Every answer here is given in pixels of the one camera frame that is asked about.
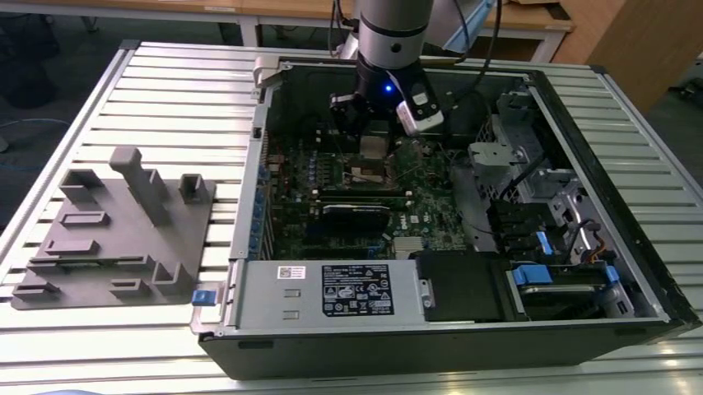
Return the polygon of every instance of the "barcode sticker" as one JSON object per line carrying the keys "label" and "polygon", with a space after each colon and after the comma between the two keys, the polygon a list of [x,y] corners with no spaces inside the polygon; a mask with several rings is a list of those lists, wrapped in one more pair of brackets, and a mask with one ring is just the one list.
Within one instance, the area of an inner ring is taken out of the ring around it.
{"label": "barcode sticker", "polygon": [[279,266],[277,279],[279,280],[303,280],[305,278],[304,266]]}
{"label": "barcode sticker", "polygon": [[233,7],[204,7],[205,11],[235,12]]}

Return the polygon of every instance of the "white sticker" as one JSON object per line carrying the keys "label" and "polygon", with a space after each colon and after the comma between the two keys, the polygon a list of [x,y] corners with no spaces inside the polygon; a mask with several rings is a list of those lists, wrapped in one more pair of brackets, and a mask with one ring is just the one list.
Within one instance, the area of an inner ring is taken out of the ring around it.
{"label": "white sticker", "polygon": [[305,278],[304,266],[279,266],[277,279],[279,280],[303,280]]}
{"label": "white sticker", "polygon": [[233,7],[204,7],[205,11],[233,12]]}
{"label": "white sticker", "polygon": [[417,95],[413,96],[413,102],[416,105],[423,105],[428,101],[429,99],[427,99],[425,92],[420,92]]}

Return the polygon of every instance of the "metal bracket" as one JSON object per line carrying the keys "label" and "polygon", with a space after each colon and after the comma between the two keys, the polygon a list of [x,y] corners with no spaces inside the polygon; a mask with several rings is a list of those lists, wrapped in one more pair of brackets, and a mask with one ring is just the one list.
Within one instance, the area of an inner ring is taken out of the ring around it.
{"label": "metal bracket", "polygon": [[253,85],[264,87],[264,81],[279,72],[279,57],[275,55],[259,56],[253,61]]}

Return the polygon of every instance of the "blue latch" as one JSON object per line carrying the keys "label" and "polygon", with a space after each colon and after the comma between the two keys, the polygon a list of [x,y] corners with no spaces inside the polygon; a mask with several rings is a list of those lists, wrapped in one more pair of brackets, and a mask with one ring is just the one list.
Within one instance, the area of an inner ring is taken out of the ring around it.
{"label": "blue latch", "polygon": [[193,306],[215,306],[217,304],[217,291],[216,290],[195,290],[193,299],[191,304]]}
{"label": "blue latch", "polygon": [[515,285],[551,284],[551,274],[547,265],[520,265],[513,269]]}
{"label": "blue latch", "polygon": [[619,281],[619,274],[617,274],[617,270],[615,269],[615,266],[605,266],[605,276],[607,276],[607,282],[609,284]]}
{"label": "blue latch", "polygon": [[541,244],[541,250],[544,251],[544,255],[552,255],[553,249],[551,248],[551,245],[549,245],[549,239],[547,239],[547,234],[541,231],[537,232],[537,240],[539,240],[539,243]]}

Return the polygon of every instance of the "wooden desk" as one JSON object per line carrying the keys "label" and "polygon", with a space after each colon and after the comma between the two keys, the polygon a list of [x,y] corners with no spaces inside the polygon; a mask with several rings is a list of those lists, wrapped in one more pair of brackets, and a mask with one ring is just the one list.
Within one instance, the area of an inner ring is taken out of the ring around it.
{"label": "wooden desk", "polygon": [[[353,15],[355,0],[341,0],[341,10],[347,16]],[[269,17],[291,18],[289,23],[281,25],[303,25],[303,20],[323,20],[328,26],[331,0],[241,0],[239,13],[256,16],[260,25],[271,25]],[[495,11],[488,15],[485,27],[479,33],[489,37],[493,34]],[[500,19],[500,37],[508,39],[537,40],[532,62],[547,63],[559,48],[563,37],[573,30],[572,21],[555,20],[541,6],[520,6],[508,3],[503,6]]]}
{"label": "wooden desk", "polygon": [[[329,26],[331,0],[0,0],[0,11],[76,16],[124,17],[169,21],[205,21],[240,25],[244,46],[260,43],[259,26]],[[341,0],[341,9],[352,16],[355,0]],[[495,13],[488,16],[480,36],[492,35]],[[551,18],[540,6],[508,3],[503,8],[500,37],[537,40],[533,62],[549,62],[571,21]]]}

